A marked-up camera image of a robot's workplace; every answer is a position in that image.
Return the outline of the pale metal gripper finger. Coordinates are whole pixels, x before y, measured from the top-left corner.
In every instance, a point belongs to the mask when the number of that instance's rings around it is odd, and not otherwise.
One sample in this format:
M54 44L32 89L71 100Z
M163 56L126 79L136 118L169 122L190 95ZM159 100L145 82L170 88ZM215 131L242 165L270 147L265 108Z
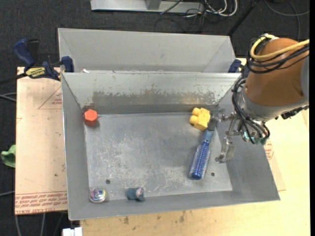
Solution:
M225 137L222 141L221 152L219 156L215 158L217 163L223 163L229 161L229 149L230 149L230 138Z
M234 144L233 139L228 139L227 146L227 160L230 161L233 158L236 150L236 145Z

